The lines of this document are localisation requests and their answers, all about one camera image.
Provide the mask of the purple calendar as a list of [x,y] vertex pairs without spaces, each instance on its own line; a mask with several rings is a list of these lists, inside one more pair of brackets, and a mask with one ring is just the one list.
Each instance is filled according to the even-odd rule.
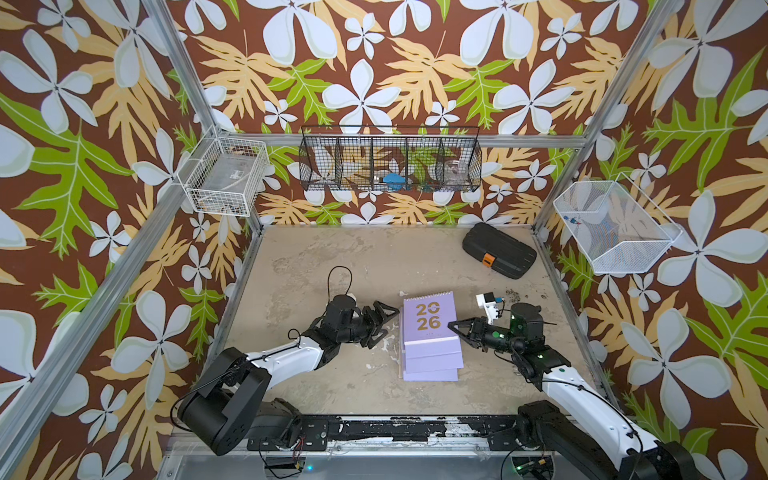
[[452,292],[406,298],[401,311],[402,371],[405,358],[463,357],[460,339],[448,329],[448,323],[456,320]]
[[458,380],[464,367],[461,354],[405,358],[402,376],[411,382],[449,382]]

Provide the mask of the purple calendar back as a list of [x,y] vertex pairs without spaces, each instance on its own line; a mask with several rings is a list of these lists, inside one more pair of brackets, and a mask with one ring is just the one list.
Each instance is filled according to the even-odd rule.
[[464,367],[461,354],[405,358],[402,376],[411,382],[449,382],[458,380]]

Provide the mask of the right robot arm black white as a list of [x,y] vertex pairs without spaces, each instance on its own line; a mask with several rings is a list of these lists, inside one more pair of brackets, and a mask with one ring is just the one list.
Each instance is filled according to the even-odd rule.
[[545,394],[518,407],[517,446],[554,451],[589,479],[698,478],[692,454],[679,442],[664,442],[630,420],[547,344],[540,307],[516,303],[508,312],[508,327],[480,317],[448,327],[467,345],[499,355]]

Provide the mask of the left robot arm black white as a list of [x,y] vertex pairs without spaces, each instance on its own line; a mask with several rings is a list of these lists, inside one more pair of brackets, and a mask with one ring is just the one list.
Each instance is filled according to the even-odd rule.
[[223,350],[189,393],[177,401],[176,418],[218,455],[243,440],[255,447],[292,449],[300,443],[302,414],[289,402],[266,402],[266,393],[331,362],[345,344],[375,347],[400,310],[375,301],[360,308],[348,294],[334,296],[309,327],[283,346],[256,353]]

